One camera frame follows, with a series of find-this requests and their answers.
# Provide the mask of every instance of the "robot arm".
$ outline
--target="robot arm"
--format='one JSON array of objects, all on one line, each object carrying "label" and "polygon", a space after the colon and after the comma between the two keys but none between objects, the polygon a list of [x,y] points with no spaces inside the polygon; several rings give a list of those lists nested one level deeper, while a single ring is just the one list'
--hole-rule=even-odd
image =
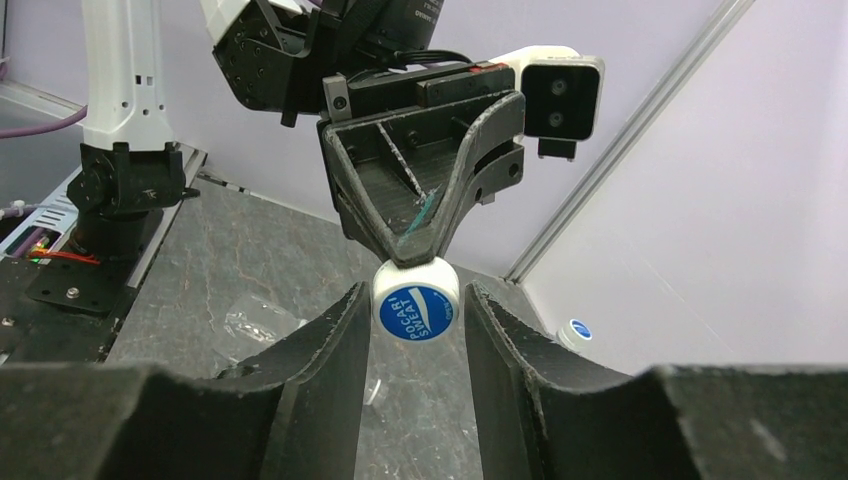
[{"label": "robot arm", "polygon": [[[289,127],[299,114],[321,115],[345,234],[399,267],[443,255],[474,204],[521,180],[514,139],[539,137],[540,154],[573,158],[591,135],[599,60],[565,47],[479,63],[427,50],[441,1],[201,3],[236,98],[280,112]],[[460,63],[398,72],[447,61]]]}]

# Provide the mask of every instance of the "black cable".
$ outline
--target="black cable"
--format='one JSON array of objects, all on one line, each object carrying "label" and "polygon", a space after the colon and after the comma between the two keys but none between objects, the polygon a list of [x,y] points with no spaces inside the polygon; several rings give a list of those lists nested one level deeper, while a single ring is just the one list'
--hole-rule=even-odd
[{"label": "black cable", "polygon": [[416,50],[395,52],[395,58],[402,65],[421,65],[428,63],[462,62],[472,63],[465,55],[450,50]]}]

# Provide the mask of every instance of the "metal frame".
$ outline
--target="metal frame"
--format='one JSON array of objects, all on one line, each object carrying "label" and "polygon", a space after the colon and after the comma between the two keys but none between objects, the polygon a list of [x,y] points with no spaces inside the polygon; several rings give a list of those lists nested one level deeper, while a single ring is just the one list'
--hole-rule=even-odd
[{"label": "metal frame", "polygon": [[654,120],[671,102],[689,78],[704,63],[721,40],[754,4],[755,0],[725,0],[698,33],[695,40],[678,58],[675,65],[665,74],[651,91],[642,105],[618,132],[607,149],[598,157],[592,168],[565,199],[556,214],[530,246],[521,254],[506,279],[520,283],[524,281],[545,252],[559,238],[577,216],[592,195],[603,184],[621,160],[635,145]]},{"label": "metal frame", "polygon": [[6,49],[6,0],[0,0],[0,58]]}]

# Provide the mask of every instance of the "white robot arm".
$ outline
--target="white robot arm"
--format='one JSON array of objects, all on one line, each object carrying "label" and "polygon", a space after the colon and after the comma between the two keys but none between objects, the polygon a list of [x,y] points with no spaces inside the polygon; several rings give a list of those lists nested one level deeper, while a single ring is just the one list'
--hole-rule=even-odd
[{"label": "white robot arm", "polygon": [[87,145],[161,151],[174,141],[162,72],[159,0],[83,0]]}]

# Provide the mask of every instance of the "camera lens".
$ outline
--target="camera lens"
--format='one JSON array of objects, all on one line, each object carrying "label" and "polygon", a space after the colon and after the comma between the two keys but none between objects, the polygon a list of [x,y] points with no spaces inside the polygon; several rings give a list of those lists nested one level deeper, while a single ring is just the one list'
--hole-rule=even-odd
[{"label": "camera lens", "polygon": [[551,116],[548,117],[548,124],[552,127],[558,127],[562,125],[563,117],[559,112],[554,112]]},{"label": "camera lens", "polygon": [[568,84],[565,83],[565,80],[560,78],[554,80],[554,83],[551,84],[551,93],[556,96],[560,96],[568,89]]}]

